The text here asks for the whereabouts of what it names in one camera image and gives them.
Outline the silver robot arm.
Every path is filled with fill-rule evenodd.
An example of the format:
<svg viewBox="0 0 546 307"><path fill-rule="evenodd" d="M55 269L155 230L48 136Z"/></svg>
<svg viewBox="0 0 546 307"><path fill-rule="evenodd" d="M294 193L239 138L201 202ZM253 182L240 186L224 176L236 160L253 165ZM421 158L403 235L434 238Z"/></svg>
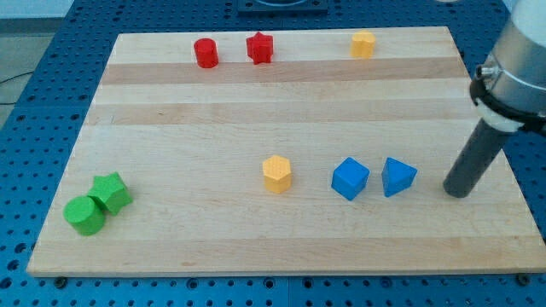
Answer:
<svg viewBox="0 0 546 307"><path fill-rule="evenodd" d="M470 85L481 118L504 133L545 134L545 0L519 0Z"/></svg>

